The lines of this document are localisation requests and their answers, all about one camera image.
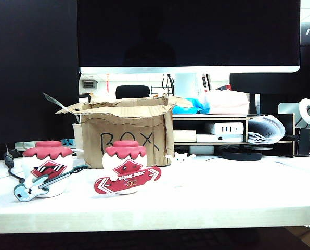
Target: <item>computer monitor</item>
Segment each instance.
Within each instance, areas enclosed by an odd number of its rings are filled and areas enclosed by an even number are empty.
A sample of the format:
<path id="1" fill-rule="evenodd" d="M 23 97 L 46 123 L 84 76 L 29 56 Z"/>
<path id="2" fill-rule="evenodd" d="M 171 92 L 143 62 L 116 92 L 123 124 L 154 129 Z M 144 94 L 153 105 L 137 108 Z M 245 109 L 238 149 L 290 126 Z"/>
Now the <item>computer monitor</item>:
<path id="1" fill-rule="evenodd" d="M 78 2 L 82 73 L 295 72 L 300 1 Z"/>
<path id="2" fill-rule="evenodd" d="M 261 94 L 261 111 L 277 113 L 279 103 L 310 99 L 310 23 L 301 23 L 300 69 L 294 73 L 232 73 L 233 90 L 248 92 L 250 112 L 255 112 L 254 95 Z"/>

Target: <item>pen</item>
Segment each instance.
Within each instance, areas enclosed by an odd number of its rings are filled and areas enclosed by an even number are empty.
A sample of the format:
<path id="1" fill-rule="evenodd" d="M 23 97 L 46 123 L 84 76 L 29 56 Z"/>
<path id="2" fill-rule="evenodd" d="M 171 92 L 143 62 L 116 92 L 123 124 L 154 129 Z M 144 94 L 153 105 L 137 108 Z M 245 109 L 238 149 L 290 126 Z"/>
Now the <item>pen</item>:
<path id="1" fill-rule="evenodd" d="M 260 94 L 255 94 L 255 106 L 257 108 L 257 116 L 260 116 Z"/>

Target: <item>white power strip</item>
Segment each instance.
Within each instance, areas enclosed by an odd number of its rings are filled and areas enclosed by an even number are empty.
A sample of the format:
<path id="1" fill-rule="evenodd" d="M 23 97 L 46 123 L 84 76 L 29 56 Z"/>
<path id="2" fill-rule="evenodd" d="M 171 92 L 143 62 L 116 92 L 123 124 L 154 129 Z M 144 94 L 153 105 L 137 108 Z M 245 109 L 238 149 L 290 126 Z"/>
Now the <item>white power strip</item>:
<path id="1" fill-rule="evenodd" d="M 216 135 L 241 135 L 244 133 L 242 122 L 207 122 L 204 129 L 207 133 Z"/>

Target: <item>red skateboard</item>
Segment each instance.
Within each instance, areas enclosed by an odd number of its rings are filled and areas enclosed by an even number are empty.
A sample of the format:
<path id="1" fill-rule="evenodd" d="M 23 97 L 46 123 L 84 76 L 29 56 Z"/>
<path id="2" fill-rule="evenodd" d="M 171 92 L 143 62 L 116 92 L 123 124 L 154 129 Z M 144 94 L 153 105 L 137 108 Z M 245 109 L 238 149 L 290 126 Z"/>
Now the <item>red skateboard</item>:
<path id="1" fill-rule="evenodd" d="M 109 177 L 99 178 L 95 184 L 95 191 L 99 194 L 108 194 L 144 185 L 147 181 L 157 181 L 161 176 L 159 167 L 149 167 L 134 172 L 119 174 L 116 181 Z"/>

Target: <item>toy guitar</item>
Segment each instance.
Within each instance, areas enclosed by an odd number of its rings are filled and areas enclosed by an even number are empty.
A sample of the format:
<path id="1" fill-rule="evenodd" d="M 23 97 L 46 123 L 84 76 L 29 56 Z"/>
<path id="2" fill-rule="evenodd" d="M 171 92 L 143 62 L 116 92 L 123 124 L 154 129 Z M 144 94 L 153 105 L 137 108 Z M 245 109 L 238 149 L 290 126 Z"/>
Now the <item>toy guitar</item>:
<path id="1" fill-rule="evenodd" d="M 46 188 L 47 186 L 53 183 L 56 183 L 70 176 L 73 173 L 78 173 L 81 170 L 86 169 L 86 168 L 88 168 L 87 165 L 77 166 L 77 167 L 74 167 L 71 171 L 61 174 L 59 176 L 56 176 L 50 180 L 47 180 L 49 175 L 45 174 L 43 176 L 38 177 L 33 182 L 33 186 L 30 189 L 27 189 L 24 186 L 24 183 L 21 183 L 14 188 L 14 196 L 16 197 L 16 199 L 18 199 L 21 202 L 31 201 L 32 199 L 34 199 L 35 197 L 41 194 L 47 194 L 49 192 L 49 189 Z"/>
<path id="2" fill-rule="evenodd" d="M 134 172 L 119 174 L 116 181 L 111 181 L 109 177 L 98 179 L 94 188 L 99 194 L 108 194 L 125 189 L 144 185 L 147 181 L 157 181 L 161 176 L 159 167 L 150 167 Z"/>

